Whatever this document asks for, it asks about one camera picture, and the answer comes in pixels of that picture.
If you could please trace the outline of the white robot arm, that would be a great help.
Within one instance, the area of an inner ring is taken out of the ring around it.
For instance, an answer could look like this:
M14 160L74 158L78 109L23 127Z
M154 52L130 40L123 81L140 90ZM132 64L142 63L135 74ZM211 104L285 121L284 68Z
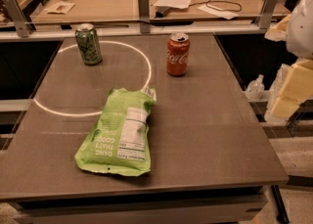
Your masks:
M287 50L297 56L269 112L288 120L313 95L313 0L301 0L287 26Z

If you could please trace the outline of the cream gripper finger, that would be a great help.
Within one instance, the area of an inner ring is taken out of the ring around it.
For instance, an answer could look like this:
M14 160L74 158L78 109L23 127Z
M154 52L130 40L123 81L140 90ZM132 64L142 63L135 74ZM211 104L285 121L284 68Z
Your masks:
M284 99L302 104L313 95L313 61L298 59L292 64L280 90Z
M289 119L299 108L298 101L277 97L270 104L270 113L277 118Z

